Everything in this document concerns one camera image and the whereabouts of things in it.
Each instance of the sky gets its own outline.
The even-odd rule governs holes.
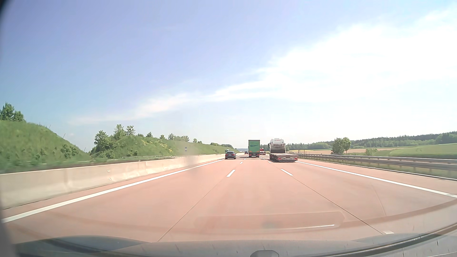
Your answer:
[[[245,148],[457,130],[454,1],[13,0],[0,103],[86,151],[133,125]]]

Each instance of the cloud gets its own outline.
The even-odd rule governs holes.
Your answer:
[[[346,101],[394,92],[452,90],[457,82],[457,8],[434,11],[405,26],[355,24],[257,70],[258,79],[210,92],[150,98],[121,115],[80,117],[79,123],[133,120],[206,102],[276,98]]]

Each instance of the truck trailer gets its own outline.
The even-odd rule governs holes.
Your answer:
[[[270,160],[278,162],[295,162],[296,155],[286,154],[286,144],[283,139],[272,139],[268,144],[270,148]]]
[[[260,140],[248,140],[248,154],[251,157],[260,157]]]

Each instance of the highway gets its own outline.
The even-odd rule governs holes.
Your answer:
[[[456,222],[455,181],[268,158],[240,155],[30,203],[4,210],[4,222],[13,243],[74,235],[353,240]]]

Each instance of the dark sedan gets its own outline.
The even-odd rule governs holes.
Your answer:
[[[236,153],[233,151],[226,152],[225,159],[236,159]]]

